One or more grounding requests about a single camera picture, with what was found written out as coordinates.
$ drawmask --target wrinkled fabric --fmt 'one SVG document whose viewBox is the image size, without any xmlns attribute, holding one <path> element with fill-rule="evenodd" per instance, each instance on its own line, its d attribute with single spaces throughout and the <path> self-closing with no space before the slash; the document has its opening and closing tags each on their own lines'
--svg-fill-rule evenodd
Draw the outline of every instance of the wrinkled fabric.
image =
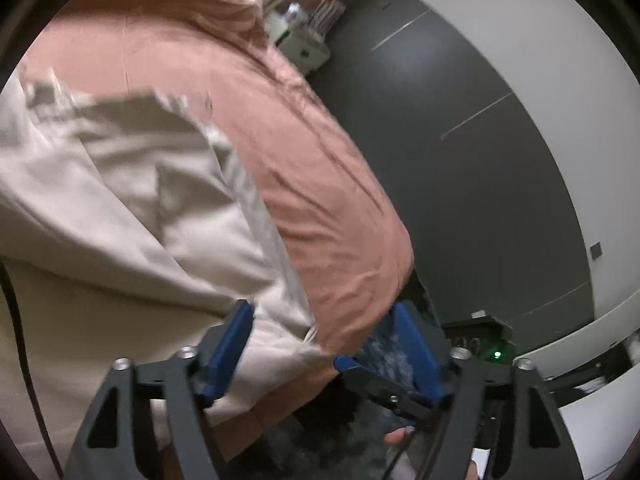
<svg viewBox="0 0 640 480">
<path fill-rule="evenodd" d="M 0 254 L 62 460 L 114 359 L 149 362 L 196 344 L 237 299 L 255 305 L 254 330 L 212 424 L 322 361 L 297 273 L 219 130 L 160 94 L 94 100 L 55 79 L 24 95 L 12 78 L 0 116 Z M 3 391 L 22 381 L 8 355 Z M 30 414 L 4 396 L 1 409 L 27 459 L 46 462 L 21 422 Z"/>
<path fill-rule="evenodd" d="M 231 140 L 284 241 L 329 355 L 355 352 L 412 269 L 407 232 L 354 143 L 268 45 L 258 0 L 73 0 L 22 64 L 79 91 L 156 88 Z M 335 376 L 331 359 L 214 428 L 227 457 Z"/>
</svg>

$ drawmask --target mattress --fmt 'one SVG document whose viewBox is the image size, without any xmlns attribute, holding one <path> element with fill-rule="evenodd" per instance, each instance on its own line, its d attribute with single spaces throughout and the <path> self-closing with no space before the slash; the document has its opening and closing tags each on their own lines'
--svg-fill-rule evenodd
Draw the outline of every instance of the mattress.
<svg viewBox="0 0 640 480">
<path fill-rule="evenodd" d="M 73 0 L 33 43 L 23 81 L 53 72 L 93 96 L 179 96 L 230 139 L 302 282 L 329 356 L 354 353 L 408 279 L 413 254 L 353 142 L 268 44 L 260 0 Z M 214 428 L 230 458 L 335 376 L 331 359 Z"/>
</svg>

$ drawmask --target white fabric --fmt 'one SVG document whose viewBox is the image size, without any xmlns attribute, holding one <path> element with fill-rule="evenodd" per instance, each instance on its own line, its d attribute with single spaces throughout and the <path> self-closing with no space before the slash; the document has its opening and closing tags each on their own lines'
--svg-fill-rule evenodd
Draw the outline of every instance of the white fabric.
<svg viewBox="0 0 640 480">
<path fill-rule="evenodd" d="M 225 136 L 157 94 L 94 101 L 50 84 L 0 94 L 0 254 L 31 372 L 66 460 L 111 362 L 194 344 L 237 298 L 254 331 L 213 424 L 314 365 L 296 271 Z M 0 418 L 43 480 L 52 469 L 24 395 L 0 299 Z"/>
</svg>

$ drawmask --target thin black wire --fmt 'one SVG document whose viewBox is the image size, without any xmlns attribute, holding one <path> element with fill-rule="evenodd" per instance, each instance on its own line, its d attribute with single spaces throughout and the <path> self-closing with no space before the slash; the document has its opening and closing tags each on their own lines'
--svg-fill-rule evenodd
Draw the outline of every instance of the thin black wire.
<svg viewBox="0 0 640 480">
<path fill-rule="evenodd" d="M 11 322 L 14 325 L 15 346 L 18 350 L 18 361 L 20 362 L 20 370 L 22 371 L 22 379 L 24 380 L 24 386 L 27 388 L 27 394 L 31 401 L 31 407 L 33 413 L 36 416 L 36 422 L 40 434 L 44 441 L 44 445 L 47 448 L 47 452 L 53 462 L 53 467 L 56 469 L 56 473 L 59 478 L 62 478 L 62 468 L 60 467 L 60 460 L 56 454 L 56 450 L 53 447 L 51 439 L 49 437 L 49 431 L 44 422 L 44 416 L 40 409 L 40 403 L 38 402 L 38 396 L 36 389 L 33 386 L 33 380 L 31 379 L 31 372 L 29 370 L 29 360 L 27 359 L 27 347 L 24 342 L 24 331 L 22 330 L 22 317 L 20 316 L 20 307 L 18 306 L 18 299 L 15 295 L 14 286 L 9 278 L 9 273 L 4 266 L 4 263 L 0 261 L 0 288 L 6 299 L 6 304 L 9 306 L 9 313 L 11 315 Z"/>
<path fill-rule="evenodd" d="M 407 449 L 409 449 L 409 446 L 411 445 L 412 441 L 414 440 L 416 434 L 418 433 L 417 430 L 414 430 L 409 436 L 406 436 L 404 438 L 404 440 L 402 441 L 402 444 L 400 445 L 398 452 L 396 453 L 396 455 L 394 456 L 393 460 L 389 463 L 389 465 L 386 467 L 385 472 L 383 473 L 382 477 L 380 478 L 380 480 L 388 480 L 388 478 L 391 476 L 391 472 L 394 470 L 394 468 L 396 467 L 396 465 L 398 464 L 398 460 L 400 460 L 400 456 L 402 455 L 402 453 L 404 453 Z"/>
</svg>

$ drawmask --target screw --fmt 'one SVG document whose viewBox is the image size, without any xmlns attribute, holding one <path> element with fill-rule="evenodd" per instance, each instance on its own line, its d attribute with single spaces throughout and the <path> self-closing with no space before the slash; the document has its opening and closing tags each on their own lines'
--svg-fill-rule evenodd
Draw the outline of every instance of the screw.
<svg viewBox="0 0 640 480">
<path fill-rule="evenodd" d="M 197 346 L 183 346 L 178 352 L 180 359 L 191 359 L 192 357 L 196 357 L 196 355 L 198 355 Z"/>
<path fill-rule="evenodd" d="M 459 346 L 454 346 L 451 349 L 451 357 L 454 359 L 460 359 L 461 361 L 466 361 L 471 357 L 471 352 L 466 348 L 460 348 Z"/>
<path fill-rule="evenodd" d="M 131 361 L 126 357 L 121 357 L 120 359 L 116 359 L 112 365 L 114 370 L 126 370 L 130 366 L 131 366 Z"/>
<path fill-rule="evenodd" d="M 526 357 L 518 359 L 516 361 L 516 366 L 520 370 L 535 370 L 536 369 L 536 364 L 531 359 L 527 359 Z"/>
</svg>

